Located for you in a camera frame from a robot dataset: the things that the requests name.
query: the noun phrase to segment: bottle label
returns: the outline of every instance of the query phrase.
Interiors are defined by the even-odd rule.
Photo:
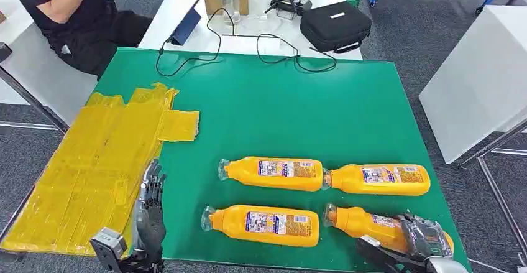
[[[258,175],[266,177],[314,178],[316,170],[309,161],[259,161]]]
[[[401,227],[401,223],[398,220],[393,219],[393,218],[379,216],[379,215],[372,215],[372,219],[374,223],[379,224],[379,225],[384,225],[384,226],[388,226],[391,228],[394,228],[396,226],[399,228]]]
[[[245,230],[289,236],[311,236],[311,218],[303,215],[248,212]]]
[[[417,167],[395,167],[393,171],[387,167],[362,167],[362,175],[366,183],[420,183],[423,176]]]
[[[423,175],[415,166],[395,167],[393,172],[398,175],[403,183],[422,183]]]

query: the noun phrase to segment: orange bottle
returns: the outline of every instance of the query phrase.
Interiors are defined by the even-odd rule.
[[[430,189],[430,178],[415,164],[349,164],[330,170],[324,184],[346,193],[417,196]]]
[[[337,208],[332,203],[326,205],[324,225],[341,229],[353,238],[371,236],[381,243],[382,247],[400,252],[407,252],[407,243],[401,222],[398,219],[366,213],[362,208]],[[454,242],[445,233],[448,245],[454,253]]]
[[[311,247],[318,243],[319,223],[312,211],[247,205],[215,210],[207,206],[201,228],[215,229],[234,239]]]
[[[322,163],[313,159],[245,157],[238,161],[222,159],[218,165],[220,180],[228,178],[260,187],[303,191],[326,189]]]

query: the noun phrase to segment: white table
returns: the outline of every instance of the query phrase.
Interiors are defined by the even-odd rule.
[[[249,15],[241,17],[242,20],[236,25],[235,34],[259,35],[264,32],[275,34],[294,45],[299,50],[300,55],[304,57],[324,58],[324,55],[309,49],[312,45],[300,32],[300,17],[296,17],[292,21],[289,21],[277,17],[276,12],[271,11],[268,13],[267,25],[249,25],[250,22],[254,24],[256,18],[264,14],[264,11],[269,7],[270,1],[271,0],[249,0]],[[311,0],[313,7],[327,6],[328,4],[334,4],[341,1],[346,0]],[[193,0],[164,0],[143,40],[139,44],[139,48],[159,49],[163,42],[174,31],[179,21],[181,21],[183,14],[187,12],[193,2]],[[204,0],[200,0],[196,6],[196,10],[201,15],[201,20],[185,44],[183,46],[166,44],[165,50],[216,52],[218,49],[218,37],[207,29],[208,17]],[[214,17],[210,26],[220,34],[230,34],[232,32],[230,27],[223,24],[222,16]],[[220,52],[255,55],[255,41],[256,38],[246,38],[246,44],[240,46],[239,44],[241,42],[236,42],[233,38],[222,36]],[[265,54],[291,55],[291,48],[287,44],[281,42],[279,49],[272,52],[267,50]],[[343,54],[330,54],[339,59],[362,60],[360,49],[355,49]]]
[[[447,164],[527,118],[527,7],[486,6],[419,95]]]

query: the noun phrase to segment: power cord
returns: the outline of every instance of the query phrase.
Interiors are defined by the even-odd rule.
[[[165,52],[165,44],[168,43],[170,41],[170,39],[172,38],[172,35],[170,35],[168,37],[168,39],[166,41],[164,41],[163,45],[161,45],[161,48],[159,48],[159,54],[157,55],[157,61],[155,62],[155,69],[157,71],[157,73],[161,76],[164,76],[164,77],[172,77],[174,75],[176,75],[180,70],[181,68],[183,68],[183,66],[185,66],[186,63],[190,62],[191,60],[201,60],[202,62],[212,62],[214,61],[215,59],[218,58],[218,54],[219,54],[219,49],[221,47],[221,36],[213,31],[211,29],[211,27],[209,26],[210,23],[211,23],[211,20],[213,19],[213,17],[219,12],[219,11],[225,11],[225,13],[227,13],[227,15],[229,16],[229,20],[231,21],[231,24],[232,24],[232,35],[234,35],[234,21],[232,21],[232,17],[231,15],[229,14],[229,12],[227,10],[225,10],[224,8],[220,7],[219,9],[215,10],[215,12],[213,13],[213,15],[211,16],[211,18],[209,19],[209,21],[207,21],[207,28],[213,32],[219,39],[219,43],[218,43],[218,50],[216,51],[216,54],[214,55],[213,58],[199,58],[199,57],[191,57],[191,58],[187,58],[180,66],[179,68],[177,68],[177,70],[175,70],[172,74],[163,74],[163,72],[161,72],[159,70],[159,60],[161,59],[161,56],[163,55],[163,53]]]
[[[272,60],[272,61],[269,61],[269,60],[264,60],[262,58],[262,55],[260,54],[260,50],[259,50],[259,47],[258,47],[258,41],[260,40],[261,37],[274,37],[274,38],[278,38],[280,40],[282,40],[284,43],[286,43],[287,45],[289,45],[294,51],[295,51],[295,54],[294,55],[291,55],[291,56],[288,56],[288,57],[282,57],[278,60]],[[310,73],[321,73],[321,72],[326,72],[326,71],[331,71],[333,69],[335,69],[337,67],[337,60],[332,57],[331,55],[325,53],[325,52],[320,52],[318,50],[316,50],[315,48],[313,47],[310,47],[309,49],[315,51],[315,52],[318,52],[318,53],[321,53],[329,58],[332,59],[333,61],[333,64],[324,68],[324,69],[308,69],[304,66],[302,66],[299,62],[299,58],[301,57],[300,54],[298,54],[298,49],[293,46],[291,43],[287,42],[286,40],[284,40],[283,38],[277,36],[277,35],[273,35],[273,34],[260,34],[258,35],[258,37],[256,38],[256,54],[258,55],[258,58],[264,62],[264,63],[267,63],[267,64],[275,64],[275,63],[280,63],[280,62],[283,62],[284,60],[288,60],[288,59],[293,59],[295,61],[295,65],[297,65],[299,68],[301,68],[302,70],[306,71],[306,72],[310,72]]]
[[[164,74],[163,72],[161,72],[161,70],[159,70],[159,61],[161,59],[161,56],[163,55],[163,53],[165,52],[165,44],[168,43],[170,41],[170,39],[172,38],[172,35],[166,40],[164,41],[163,45],[161,46],[161,48],[159,48],[159,54],[157,55],[157,61],[155,62],[155,69],[157,71],[157,73],[161,76],[164,76],[164,77],[172,77],[174,75],[176,75],[182,68],[183,66],[186,65],[186,63],[192,61],[192,60],[199,60],[199,61],[202,61],[202,62],[212,62],[214,60],[216,60],[218,58],[218,55],[219,55],[219,49],[221,47],[221,36],[215,32],[214,30],[212,30],[210,28],[210,23],[211,23],[211,20],[213,19],[213,17],[219,12],[219,11],[224,11],[225,13],[227,13],[227,16],[229,16],[229,20],[231,21],[231,25],[232,25],[232,35],[234,36],[234,21],[232,20],[232,17],[231,15],[229,14],[229,12],[227,10],[225,10],[224,8],[220,7],[219,9],[215,10],[215,12],[212,14],[211,18],[209,19],[209,21],[207,21],[207,29],[209,29],[212,33],[214,33],[217,37],[218,37],[218,49],[216,50],[216,54],[214,54],[214,57],[213,58],[199,58],[199,57],[191,57],[191,58],[187,58],[178,68],[177,70],[175,70],[172,74]],[[295,54],[294,55],[291,55],[291,56],[288,56],[288,57],[283,57],[283,58],[280,58],[278,60],[272,60],[272,61],[269,61],[269,60],[264,60],[262,55],[260,54],[260,49],[259,49],[259,40],[261,37],[274,37],[274,38],[278,38],[280,39],[281,41],[283,41],[284,43],[286,43],[287,45],[289,45],[294,51],[295,51]],[[300,64],[300,61],[299,61],[299,58],[300,58],[300,54],[298,53],[298,49],[293,46],[291,43],[287,42],[286,40],[284,40],[283,38],[277,36],[277,35],[273,35],[273,34],[260,34],[258,35],[258,37],[256,38],[256,54],[258,55],[258,58],[266,63],[266,64],[276,64],[276,63],[280,63],[280,62],[283,62],[285,60],[288,60],[288,59],[293,59],[294,60],[294,63],[295,63],[295,66],[298,66],[299,68],[301,68],[302,70],[306,71],[306,72],[309,72],[309,73],[321,73],[321,72],[326,72],[326,71],[331,71],[333,69],[335,69],[337,67],[337,60],[332,57],[331,55],[325,53],[325,52],[320,52],[318,50],[316,50],[315,48],[313,47],[310,47],[309,49],[315,51],[315,52],[318,52],[320,54],[323,54],[329,58],[332,59],[333,61],[333,64],[326,67],[326,68],[323,68],[323,69],[309,69],[309,68],[306,68],[304,66],[302,66]]]

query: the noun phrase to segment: clear plastic jar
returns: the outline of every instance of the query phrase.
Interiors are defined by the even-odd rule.
[[[236,25],[240,21],[240,0],[221,0],[221,2],[223,8],[228,12],[227,14],[223,11],[223,21],[227,25]]]

